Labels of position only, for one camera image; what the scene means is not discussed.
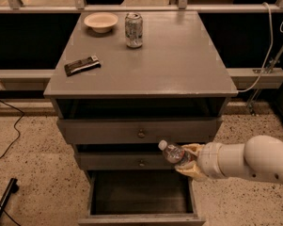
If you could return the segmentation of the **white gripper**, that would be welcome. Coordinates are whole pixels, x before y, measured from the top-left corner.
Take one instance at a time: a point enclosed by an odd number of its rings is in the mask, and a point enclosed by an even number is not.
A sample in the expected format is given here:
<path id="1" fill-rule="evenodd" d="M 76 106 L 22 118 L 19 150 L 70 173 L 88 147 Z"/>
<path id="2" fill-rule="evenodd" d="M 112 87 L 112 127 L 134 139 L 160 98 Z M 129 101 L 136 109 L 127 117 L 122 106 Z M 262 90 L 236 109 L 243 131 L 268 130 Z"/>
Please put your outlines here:
<path id="1" fill-rule="evenodd" d="M 176 167 L 176 171 L 182 175 L 192 178 L 197 182 L 204 182 L 207 177 L 211 179 L 224 179 L 218 163 L 221 143 L 210 142 L 208 144 L 191 143 L 182 148 L 197 157 L 197 165 L 189 169 Z"/>

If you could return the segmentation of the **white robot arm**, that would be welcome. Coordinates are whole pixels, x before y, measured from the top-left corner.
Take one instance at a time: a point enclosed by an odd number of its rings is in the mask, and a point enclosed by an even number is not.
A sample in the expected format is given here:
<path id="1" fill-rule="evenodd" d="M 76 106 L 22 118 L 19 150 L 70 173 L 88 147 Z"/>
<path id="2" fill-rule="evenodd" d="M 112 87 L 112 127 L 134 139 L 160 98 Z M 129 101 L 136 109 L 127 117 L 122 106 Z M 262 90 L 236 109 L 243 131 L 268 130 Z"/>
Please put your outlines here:
<path id="1" fill-rule="evenodd" d="M 255 136 L 243 144 L 210 142 L 183 148 L 197 158 L 175 170 L 198 182 L 235 177 L 283 185 L 283 142 L 277 138 Z"/>

